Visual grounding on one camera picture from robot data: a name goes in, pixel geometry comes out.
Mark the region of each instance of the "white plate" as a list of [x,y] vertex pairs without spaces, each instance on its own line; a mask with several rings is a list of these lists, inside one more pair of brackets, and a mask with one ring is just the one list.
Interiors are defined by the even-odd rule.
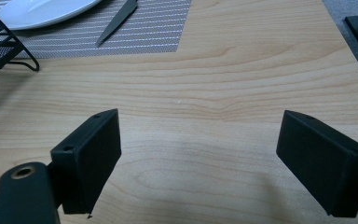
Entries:
[[11,0],[0,8],[0,19],[10,30],[40,28],[68,20],[102,0]]

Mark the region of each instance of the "light wood surface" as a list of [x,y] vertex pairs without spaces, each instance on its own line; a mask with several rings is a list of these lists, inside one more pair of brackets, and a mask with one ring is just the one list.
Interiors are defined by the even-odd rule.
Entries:
[[328,217],[275,152],[285,109],[358,141],[358,63],[320,0],[192,0],[175,53],[39,62],[0,71],[0,175],[49,163],[92,114],[120,117],[93,218],[62,223],[358,223]]

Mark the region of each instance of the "striped placemat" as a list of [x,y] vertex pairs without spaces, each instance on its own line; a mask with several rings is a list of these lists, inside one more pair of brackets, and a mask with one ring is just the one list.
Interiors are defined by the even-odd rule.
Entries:
[[[126,1],[103,0],[68,21],[14,34],[36,58],[176,51],[191,0],[138,0],[126,23],[97,48],[98,37]],[[7,2],[0,0],[0,7]]]

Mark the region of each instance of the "wooden table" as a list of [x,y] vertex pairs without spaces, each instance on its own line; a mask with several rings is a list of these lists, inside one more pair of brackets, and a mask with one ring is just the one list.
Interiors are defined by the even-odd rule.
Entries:
[[39,62],[0,71],[0,175],[120,116],[93,218],[62,223],[358,223],[328,217],[275,152],[285,109],[358,141],[358,63],[320,0],[193,0],[175,53]]

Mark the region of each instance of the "knife blade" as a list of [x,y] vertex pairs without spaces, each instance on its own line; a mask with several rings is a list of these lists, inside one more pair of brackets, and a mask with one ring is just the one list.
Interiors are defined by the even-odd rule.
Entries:
[[118,11],[116,16],[109,22],[107,27],[103,30],[100,38],[98,38],[95,45],[100,47],[104,40],[112,35],[124,23],[124,21],[135,11],[138,7],[137,0],[128,0],[123,7]]

